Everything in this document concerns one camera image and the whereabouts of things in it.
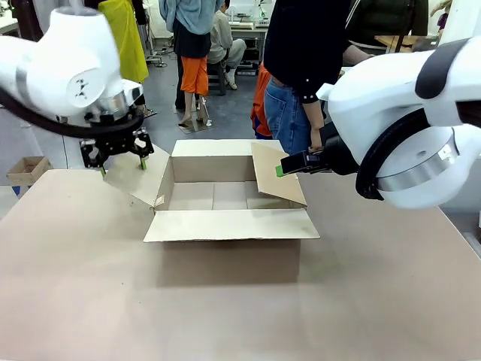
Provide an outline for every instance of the metal ring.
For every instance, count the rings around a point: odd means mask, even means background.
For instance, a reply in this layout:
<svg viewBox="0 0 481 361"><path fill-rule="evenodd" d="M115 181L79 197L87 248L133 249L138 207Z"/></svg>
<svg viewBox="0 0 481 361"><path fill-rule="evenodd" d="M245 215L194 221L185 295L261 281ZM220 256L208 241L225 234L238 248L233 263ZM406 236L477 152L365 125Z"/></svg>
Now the metal ring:
<svg viewBox="0 0 481 361"><path fill-rule="evenodd" d="M401 173L377 178L378 189L383 192L395 192L418 186L443 173L455 163L458 157L459 151L453 132L447 143L423 163Z"/></svg>

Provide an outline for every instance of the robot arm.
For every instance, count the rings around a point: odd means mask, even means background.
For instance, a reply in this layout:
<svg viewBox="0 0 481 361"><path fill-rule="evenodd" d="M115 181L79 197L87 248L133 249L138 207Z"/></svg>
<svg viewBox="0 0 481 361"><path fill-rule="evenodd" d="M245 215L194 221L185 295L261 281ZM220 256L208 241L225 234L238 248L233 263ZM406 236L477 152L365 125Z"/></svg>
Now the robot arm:
<svg viewBox="0 0 481 361"><path fill-rule="evenodd" d="M279 173L357 173L361 196L400 208L451 199L481 154L479 49L472 38L357 65L319 91L332 118L324 150L283 159Z"/></svg>
<svg viewBox="0 0 481 361"><path fill-rule="evenodd" d="M59 8L38 42L0 37L0 104L41 128L75 138L87 168L103 169L110 155L153 153L132 107L140 84L120 76L119 57L107 20L93 9ZM61 124L39 114L81 115L90 127ZM138 139L145 142L139 145Z"/></svg>

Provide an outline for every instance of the chair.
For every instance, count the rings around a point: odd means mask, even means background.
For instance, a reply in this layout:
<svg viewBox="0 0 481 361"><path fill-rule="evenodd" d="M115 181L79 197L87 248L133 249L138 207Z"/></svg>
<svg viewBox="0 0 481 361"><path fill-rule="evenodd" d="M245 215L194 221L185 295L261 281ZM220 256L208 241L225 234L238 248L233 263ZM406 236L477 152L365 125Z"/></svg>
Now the chair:
<svg viewBox="0 0 481 361"><path fill-rule="evenodd" d="M225 76L221 62L207 64L207 75L209 77L209 88L212 86L219 88L219 95L224 96L226 93Z"/></svg>

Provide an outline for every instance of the yellow skirt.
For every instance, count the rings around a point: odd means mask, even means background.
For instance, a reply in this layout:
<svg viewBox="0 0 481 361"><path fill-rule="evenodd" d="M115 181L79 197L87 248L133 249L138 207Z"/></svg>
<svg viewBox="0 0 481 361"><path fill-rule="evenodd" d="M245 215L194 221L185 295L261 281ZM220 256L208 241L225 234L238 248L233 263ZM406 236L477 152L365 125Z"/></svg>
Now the yellow skirt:
<svg viewBox="0 0 481 361"><path fill-rule="evenodd" d="M107 0L101 2L98 9L107 18L115 38L120 57L120 74L124 79L143 83L149 76L149 71L132 1Z"/></svg>

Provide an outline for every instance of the orange shorts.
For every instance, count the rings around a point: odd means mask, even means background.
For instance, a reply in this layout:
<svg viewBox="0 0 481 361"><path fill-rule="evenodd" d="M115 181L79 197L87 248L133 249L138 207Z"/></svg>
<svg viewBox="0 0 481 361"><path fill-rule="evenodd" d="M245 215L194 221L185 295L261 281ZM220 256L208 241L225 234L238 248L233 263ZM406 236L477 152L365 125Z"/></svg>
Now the orange shorts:
<svg viewBox="0 0 481 361"><path fill-rule="evenodd" d="M207 57L200 59L182 56L183 76L180 90L206 96L209 92Z"/></svg>

